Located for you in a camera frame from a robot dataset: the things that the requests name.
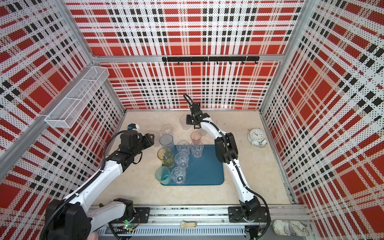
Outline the black hook rail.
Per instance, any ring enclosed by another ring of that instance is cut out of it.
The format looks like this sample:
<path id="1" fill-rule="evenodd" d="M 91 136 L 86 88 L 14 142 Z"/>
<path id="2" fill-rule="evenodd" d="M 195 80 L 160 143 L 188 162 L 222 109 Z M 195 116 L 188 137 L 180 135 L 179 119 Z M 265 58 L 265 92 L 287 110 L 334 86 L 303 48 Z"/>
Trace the black hook rail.
<path id="1" fill-rule="evenodd" d="M 206 57 L 162 57 L 164 63 L 181 63 L 181 62 L 258 62 L 260 56 L 206 56 Z"/>

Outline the blue textured plastic cup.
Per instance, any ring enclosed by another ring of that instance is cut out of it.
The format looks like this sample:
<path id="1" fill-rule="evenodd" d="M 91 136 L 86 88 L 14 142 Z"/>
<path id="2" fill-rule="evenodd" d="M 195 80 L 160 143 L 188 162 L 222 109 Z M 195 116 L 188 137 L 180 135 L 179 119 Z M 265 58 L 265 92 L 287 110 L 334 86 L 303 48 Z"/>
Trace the blue textured plastic cup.
<path id="1" fill-rule="evenodd" d="M 173 152 L 175 151 L 175 144 L 174 144 L 174 138 L 170 134 L 164 134 L 160 137 L 159 142 L 162 147 L 168 147 Z"/>

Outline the green textured plastic cup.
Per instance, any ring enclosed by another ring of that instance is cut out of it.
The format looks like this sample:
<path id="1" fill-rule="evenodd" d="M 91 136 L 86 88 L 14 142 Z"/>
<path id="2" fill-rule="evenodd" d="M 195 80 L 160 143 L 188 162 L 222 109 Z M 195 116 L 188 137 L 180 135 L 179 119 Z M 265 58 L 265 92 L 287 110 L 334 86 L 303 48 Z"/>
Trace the green textured plastic cup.
<path id="1" fill-rule="evenodd" d="M 172 182 L 170 169 L 165 166 L 159 167 L 155 172 L 155 178 L 162 185 L 169 185 Z"/>

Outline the beige small object on rail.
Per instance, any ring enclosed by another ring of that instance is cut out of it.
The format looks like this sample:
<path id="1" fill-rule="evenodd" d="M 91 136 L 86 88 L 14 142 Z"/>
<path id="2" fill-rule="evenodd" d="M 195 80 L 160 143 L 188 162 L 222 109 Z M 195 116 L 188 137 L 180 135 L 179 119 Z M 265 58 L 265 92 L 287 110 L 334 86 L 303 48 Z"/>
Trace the beige small object on rail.
<path id="1" fill-rule="evenodd" d="M 181 223 L 180 223 L 180 228 L 182 230 L 187 229 L 187 228 L 196 228 L 196 227 L 197 227 L 197 223 L 196 222 L 181 221 Z"/>

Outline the pink plastic cup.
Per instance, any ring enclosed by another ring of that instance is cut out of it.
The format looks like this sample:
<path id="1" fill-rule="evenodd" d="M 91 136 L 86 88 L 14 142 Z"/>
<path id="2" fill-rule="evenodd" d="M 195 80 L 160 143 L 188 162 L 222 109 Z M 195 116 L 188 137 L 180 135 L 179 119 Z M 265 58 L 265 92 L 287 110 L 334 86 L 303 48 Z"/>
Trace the pink plastic cup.
<path id="1" fill-rule="evenodd" d="M 202 134 L 198 131 L 194 131 L 191 133 L 190 137 L 191 137 L 191 140 L 193 141 L 193 143 L 197 143 L 197 142 L 201 141 Z"/>

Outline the clear faceted cup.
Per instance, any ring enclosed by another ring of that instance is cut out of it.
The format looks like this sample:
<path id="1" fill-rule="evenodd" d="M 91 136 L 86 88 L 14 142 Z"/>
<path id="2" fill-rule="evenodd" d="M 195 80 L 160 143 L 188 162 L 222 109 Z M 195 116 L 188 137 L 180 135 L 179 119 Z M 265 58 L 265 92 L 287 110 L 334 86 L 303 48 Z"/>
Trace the clear faceted cup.
<path id="1" fill-rule="evenodd" d="M 178 167 L 187 169 L 189 166 L 189 155 L 186 152 L 180 152 L 175 155 L 175 163 Z"/>
<path id="2" fill-rule="evenodd" d="M 179 153 L 190 154 L 190 143 L 188 141 L 180 141 L 177 143 L 176 147 Z"/>

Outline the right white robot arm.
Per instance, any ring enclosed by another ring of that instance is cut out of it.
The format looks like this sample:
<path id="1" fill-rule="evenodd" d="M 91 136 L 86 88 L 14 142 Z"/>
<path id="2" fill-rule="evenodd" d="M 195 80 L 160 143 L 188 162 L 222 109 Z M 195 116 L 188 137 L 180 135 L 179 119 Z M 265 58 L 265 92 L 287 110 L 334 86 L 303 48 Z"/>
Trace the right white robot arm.
<path id="1" fill-rule="evenodd" d="M 191 113 L 186 116 L 186 123 L 205 130 L 215 140 L 215 152 L 219 162 L 229 170 L 238 192 L 241 213 L 246 221 L 254 221 L 260 216 L 271 223 L 267 202 L 258 193 L 251 190 L 238 160 L 238 148 L 232 133 L 221 130 L 207 113 L 203 113 L 199 103 L 188 102 Z"/>

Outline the teal plastic tray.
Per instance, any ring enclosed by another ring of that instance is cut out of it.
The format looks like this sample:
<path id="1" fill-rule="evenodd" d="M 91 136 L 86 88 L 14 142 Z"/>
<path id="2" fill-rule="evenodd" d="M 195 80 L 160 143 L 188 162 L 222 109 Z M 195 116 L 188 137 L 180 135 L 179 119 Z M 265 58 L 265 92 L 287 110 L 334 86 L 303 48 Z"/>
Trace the teal plastic tray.
<path id="1" fill-rule="evenodd" d="M 175 147 L 174 160 L 177 153 L 179 152 Z M 217 186 L 224 182 L 223 164 L 218 161 L 213 145 L 204 145 L 203 156 L 197 159 L 193 157 L 190 149 L 189 166 L 186 171 L 187 179 L 184 184 L 177 185 L 172 181 L 164 186 Z"/>

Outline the crumpled white cloth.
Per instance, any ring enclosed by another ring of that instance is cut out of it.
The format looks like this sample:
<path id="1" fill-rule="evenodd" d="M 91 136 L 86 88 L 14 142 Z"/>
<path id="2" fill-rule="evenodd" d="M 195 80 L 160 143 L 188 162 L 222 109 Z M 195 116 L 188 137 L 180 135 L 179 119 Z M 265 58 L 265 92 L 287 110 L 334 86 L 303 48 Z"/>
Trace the crumpled white cloth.
<path id="1" fill-rule="evenodd" d="M 307 237 L 310 235 L 307 226 L 299 221 L 275 220 L 272 227 L 279 236 Z"/>

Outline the white alarm clock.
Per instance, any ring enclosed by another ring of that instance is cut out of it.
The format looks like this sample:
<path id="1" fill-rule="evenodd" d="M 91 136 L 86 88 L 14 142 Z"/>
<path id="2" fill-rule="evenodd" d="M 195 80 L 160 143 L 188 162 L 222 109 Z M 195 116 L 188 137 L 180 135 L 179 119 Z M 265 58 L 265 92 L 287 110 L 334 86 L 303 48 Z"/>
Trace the white alarm clock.
<path id="1" fill-rule="evenodd" d="M 249 143 L 254 147 L 264 148 L 268 143 L 266 133 L 258 128 L 251 129 L 247 135 Z"/>

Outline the clear cup row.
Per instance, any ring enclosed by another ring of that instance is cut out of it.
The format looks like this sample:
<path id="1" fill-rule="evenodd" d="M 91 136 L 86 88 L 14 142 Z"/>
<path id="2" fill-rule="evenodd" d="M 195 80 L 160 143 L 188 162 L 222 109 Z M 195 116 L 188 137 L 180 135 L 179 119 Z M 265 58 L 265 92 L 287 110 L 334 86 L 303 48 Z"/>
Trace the clear cup row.
<path id="1" fill-rule="evenodd" d="M 171 171 L 172 181 L 177 185 L 182 185 L 187 179 L 187 171 L 182 167 L 175 167 Z"/>

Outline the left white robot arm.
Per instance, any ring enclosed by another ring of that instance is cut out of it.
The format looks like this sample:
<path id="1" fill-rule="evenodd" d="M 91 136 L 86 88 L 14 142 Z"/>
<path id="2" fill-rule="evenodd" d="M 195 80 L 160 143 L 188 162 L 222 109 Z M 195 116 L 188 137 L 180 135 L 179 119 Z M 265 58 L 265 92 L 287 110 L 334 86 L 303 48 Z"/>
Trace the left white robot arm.
<path id="1" fill-rule="evenodd" d="M 142 135 L 135 124 L 117 135 L 121 138 L 119 148 L 109 156 L 103 156 L 104 163 L 100 169 L 63 200 L 53 200 L 48 204 L 41 240 L 86 240 L 106 224 L 117 219 L 131 221 L 138 216 L 133 201 L 122 198 L 97 210 L 90 209 L 104 189 L 135 164 L 135 157 L 155 143 L 153 134 Z"/>

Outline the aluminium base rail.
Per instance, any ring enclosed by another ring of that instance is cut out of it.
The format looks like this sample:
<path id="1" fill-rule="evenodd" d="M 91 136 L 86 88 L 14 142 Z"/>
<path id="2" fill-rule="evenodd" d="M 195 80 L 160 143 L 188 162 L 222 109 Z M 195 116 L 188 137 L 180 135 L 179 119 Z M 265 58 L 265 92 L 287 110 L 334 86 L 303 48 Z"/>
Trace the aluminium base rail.
<path id="1" fill-rule="evenodd" d="M 266 218 L 260 216 L 246 221 L 238 205 L 136 205 L 141 219 L 116 220 L 98 230 L 101 237 L 112 237 L 114 229 L 119 237 L 158 236 L 240 236 L 255 239 L 263 233 Z M 299 221 L 307 226 L 315 240 L 314 228 L 307 208 L 303 205 L 270 205 L 271 221 Z M 196 228 L 180 228 L 181 221 L 196 222 Z"/>

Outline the yellow plastic cup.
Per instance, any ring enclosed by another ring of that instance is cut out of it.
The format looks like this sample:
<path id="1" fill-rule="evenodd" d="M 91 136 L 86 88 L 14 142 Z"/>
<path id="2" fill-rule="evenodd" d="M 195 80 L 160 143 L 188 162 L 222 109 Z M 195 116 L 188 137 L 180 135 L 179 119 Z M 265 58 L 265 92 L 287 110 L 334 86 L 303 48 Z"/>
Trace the yellow plastic cup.
<path id="1" fill-rule="evenodd" d="M 173 151 L 169 147 L 162 147 L 157 153 L 158 159 L 162 162 L 163 166 L 171 169 L 175 165 Z"/>

